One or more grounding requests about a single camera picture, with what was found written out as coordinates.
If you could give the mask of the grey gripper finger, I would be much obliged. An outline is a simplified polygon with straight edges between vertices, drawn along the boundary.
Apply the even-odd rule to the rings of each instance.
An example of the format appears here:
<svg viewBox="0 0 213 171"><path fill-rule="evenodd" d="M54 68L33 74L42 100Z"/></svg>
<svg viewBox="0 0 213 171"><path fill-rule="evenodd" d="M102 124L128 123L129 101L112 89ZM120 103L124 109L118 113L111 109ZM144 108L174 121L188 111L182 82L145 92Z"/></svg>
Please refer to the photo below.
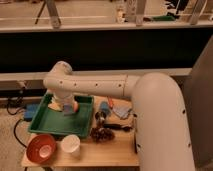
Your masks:
<svg viewBox="0 0 213 171"><path fill-rule="evenodd" d="M64 115L72 115L75 113L75 110L71 105L64 105L62 112Z"/></svg>

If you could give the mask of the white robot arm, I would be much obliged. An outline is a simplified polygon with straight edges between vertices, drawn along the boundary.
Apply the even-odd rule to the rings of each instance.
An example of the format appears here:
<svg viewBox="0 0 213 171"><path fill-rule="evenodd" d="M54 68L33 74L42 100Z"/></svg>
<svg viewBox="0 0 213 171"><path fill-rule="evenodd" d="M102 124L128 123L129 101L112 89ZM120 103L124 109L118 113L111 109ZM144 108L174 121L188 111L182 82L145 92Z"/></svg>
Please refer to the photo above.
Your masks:
<svg viewBox="0 0 213 171"><path fill-rule="evenodd" d="M130 100L140 171L195 171L184 98L170 76L74 75L68 63L59 61L43 84L60 103L73 93Z"/></svg>

